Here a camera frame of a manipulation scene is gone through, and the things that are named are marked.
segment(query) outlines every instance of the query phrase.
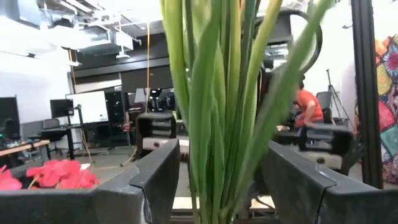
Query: orange shirt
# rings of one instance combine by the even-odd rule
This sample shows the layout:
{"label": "orange shirt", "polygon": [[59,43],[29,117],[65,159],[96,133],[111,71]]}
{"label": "orange shirt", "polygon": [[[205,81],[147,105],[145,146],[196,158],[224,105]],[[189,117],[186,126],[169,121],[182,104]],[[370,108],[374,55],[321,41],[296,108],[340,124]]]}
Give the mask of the orange shirt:
{"label": "orange shirt", "polygon": [[296,121],[297,126],[304,125],[305,112],[310,101],[315,102],[315,111],[309,121],[323,121],[322,108],[318,102],[318,99],[309,91],[300,90],[300,93],[297,96],[297,103],[301,108],[302,114],[300,115],[300,119]]}

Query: red flower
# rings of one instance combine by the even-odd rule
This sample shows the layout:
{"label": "red flower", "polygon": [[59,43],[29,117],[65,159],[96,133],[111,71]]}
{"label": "red flower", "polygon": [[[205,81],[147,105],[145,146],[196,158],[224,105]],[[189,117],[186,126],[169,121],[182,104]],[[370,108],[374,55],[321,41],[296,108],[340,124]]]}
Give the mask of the red flower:
{"label": "red flower", "polygon": [[77,175],[71,175],[69,178],[60,182],[60,189],[92,189],[99,180],[95,178],[88,170],[81,170]]}
{"label": "red flower", "polygon": [[42,167],[27,170],[27,177],[34,177],[41,187],[54,187],[62,179],[77,175],[80,171],[78,161],[48,161]]}
{"label": "red flower", "polygon": [[0,190],[19,190],[22,184],[19,180],[12,177],[10,170],[6,170],[6,165],[0,169]]}

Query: whiteboard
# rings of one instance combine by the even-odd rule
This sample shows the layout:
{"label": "whiteboard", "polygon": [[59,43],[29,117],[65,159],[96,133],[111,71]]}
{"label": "whiteboard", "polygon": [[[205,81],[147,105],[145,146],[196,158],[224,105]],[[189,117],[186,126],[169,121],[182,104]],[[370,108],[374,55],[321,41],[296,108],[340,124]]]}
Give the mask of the whiteboard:
{"label": "whiteboard", "polygon": [[[106,109],[104,91],[67,95],[67,99],[73,100],[73,107],[81,105],[83,123],[108,121],[108,110]],[[80,124],[77,110],[75,110],[75,114],[69,118],[70,124]]]}

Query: colorful patterned fabric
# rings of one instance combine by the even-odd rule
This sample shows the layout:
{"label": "colorful patterned fabric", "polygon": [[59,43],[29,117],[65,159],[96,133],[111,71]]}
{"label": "colorful patterned fabric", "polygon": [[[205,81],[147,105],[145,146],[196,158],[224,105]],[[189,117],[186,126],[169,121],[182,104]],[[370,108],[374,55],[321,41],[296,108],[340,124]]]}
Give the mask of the colorful patterned fabric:
{"label": "colorful patterned fabric", "polygon": [[383,179],[398,184],[398,35],[376,41]]}

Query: computer monitor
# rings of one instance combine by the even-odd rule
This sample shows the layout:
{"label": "computer monitor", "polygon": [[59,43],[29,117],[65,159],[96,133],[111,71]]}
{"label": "computer monitor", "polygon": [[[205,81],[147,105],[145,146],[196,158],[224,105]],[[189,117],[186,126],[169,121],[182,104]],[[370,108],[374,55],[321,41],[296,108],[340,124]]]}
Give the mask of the computer monitor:
{"label": "computer monitor", "polygon": [[0,108],[0,134],[5,138],[21,138],[17,98],[0,97]]}
{"label": "computer monitor", "polygon": [[64,116],[73,116],[73,100],[50,100],[51,117],[61,118]]}

